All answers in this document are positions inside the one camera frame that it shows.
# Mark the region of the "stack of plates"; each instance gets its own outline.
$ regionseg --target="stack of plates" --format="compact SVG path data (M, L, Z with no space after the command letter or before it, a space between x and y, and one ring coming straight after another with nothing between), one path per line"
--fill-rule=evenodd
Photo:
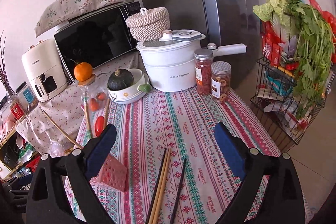
M149 84L149 78L148 78L148 75L143 73L144 76L145 76L145 83L146 84ZM131 104L131 103L134 103L138 100L140 100L143 96L145 96L146 92L143 92L143 91L139 91L138 93L128 97L128 98L123 98L123 99L116 99L116 98L113 98L110 93L109 93L109 97L110 99L117 103L117 104L120 104L120 105L127 105L127 104Z

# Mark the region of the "floor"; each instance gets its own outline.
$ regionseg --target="floor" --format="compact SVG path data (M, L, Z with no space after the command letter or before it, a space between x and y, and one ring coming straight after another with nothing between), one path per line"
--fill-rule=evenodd
M235 90L250 105L258 67ZM323 108L306 130L301 142L288 153L293 158L302 190L312 212L317 212L336 183L336 81Z

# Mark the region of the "blue label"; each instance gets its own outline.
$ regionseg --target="blue label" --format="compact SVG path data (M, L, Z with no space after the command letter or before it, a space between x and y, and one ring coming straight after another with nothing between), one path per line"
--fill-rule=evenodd
M26 97L28 103L32 103L34 101L34 97L33 95L31 94L30 90L29 89L26 89L24 92L23 92L23 95Z

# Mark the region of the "striped tablecloth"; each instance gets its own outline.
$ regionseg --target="striped tablecloth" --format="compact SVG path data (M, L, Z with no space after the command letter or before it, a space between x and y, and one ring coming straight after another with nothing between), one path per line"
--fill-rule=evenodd
M240 184L215 141L213 128L218 122L224 122L230 132L240 137L248 147L256 147L265 155L280 155L256 116L234 91L231 91L228 102L220 105L210 96L198 95L196 88L175 93L154 89L133 104L111 103L108 122L115 125L118 132L111 153L128 169L126 190L118 193L95 184L92 186L116 223L144 223L164 148L171 147L158 223L170 221L181 165L187 157L175 223L214 224ZM83 121L77 142L85 145L89 138ZM265 178L248 218L258 211L266 184ZM68 179L65 189L75 216L84 220ZM311 214L307 204L306 208L306 219L309 220Z

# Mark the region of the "silver screw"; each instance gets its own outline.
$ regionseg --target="silver screw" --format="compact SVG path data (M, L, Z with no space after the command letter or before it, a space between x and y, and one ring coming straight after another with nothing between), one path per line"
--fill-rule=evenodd
M41 156L41 160L46 160L48 157L49 157L48 154L43 154L43 155Z
M74 151L72 151L72 154L74 155L74 156L78 156L79 154L81 153L81 150L80 149L75 149Z
M258 155L259 154L259 150L253 147L253 148L250 149L250 153L252 155Z
M289 160L291 158L291 156L288 154L288 153L283 153L282 154L282 157L285 159L285 160Z

